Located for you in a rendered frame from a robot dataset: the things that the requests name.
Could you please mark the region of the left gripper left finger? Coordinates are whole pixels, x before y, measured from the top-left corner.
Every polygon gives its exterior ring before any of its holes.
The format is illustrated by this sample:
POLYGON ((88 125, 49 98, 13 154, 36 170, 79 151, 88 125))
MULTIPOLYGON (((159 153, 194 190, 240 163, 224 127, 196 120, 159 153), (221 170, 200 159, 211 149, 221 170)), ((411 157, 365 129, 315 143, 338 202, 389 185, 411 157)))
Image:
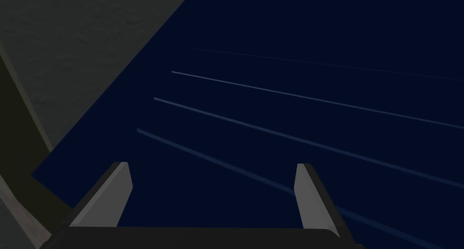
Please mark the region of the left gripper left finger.
POLYGON ((65 219, 65 227, 116 227, 133 183, 127 162, 115 162, 65 219))

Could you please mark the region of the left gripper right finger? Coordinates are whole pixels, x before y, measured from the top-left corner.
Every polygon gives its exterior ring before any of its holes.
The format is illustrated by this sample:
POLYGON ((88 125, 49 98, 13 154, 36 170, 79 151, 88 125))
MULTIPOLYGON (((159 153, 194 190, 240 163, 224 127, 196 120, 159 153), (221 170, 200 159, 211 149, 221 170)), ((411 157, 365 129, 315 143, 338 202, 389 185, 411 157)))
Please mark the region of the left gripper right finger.
POLYGON ((350 231, 311 164, 297 164, 294 193, 305 229, 327 229, 340 238, 350 231))

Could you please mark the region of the dark blue lined panel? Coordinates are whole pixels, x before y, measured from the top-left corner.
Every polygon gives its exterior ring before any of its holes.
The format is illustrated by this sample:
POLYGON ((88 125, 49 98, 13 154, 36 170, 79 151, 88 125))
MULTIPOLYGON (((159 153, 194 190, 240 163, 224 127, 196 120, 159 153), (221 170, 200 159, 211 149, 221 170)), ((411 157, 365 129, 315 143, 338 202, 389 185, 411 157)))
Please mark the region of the dark blue lined panel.
POLYGON ((313 166, 365 249, 464 249, 464 0, 186 0, 33 172, 121 226, 302 228, 313 166))

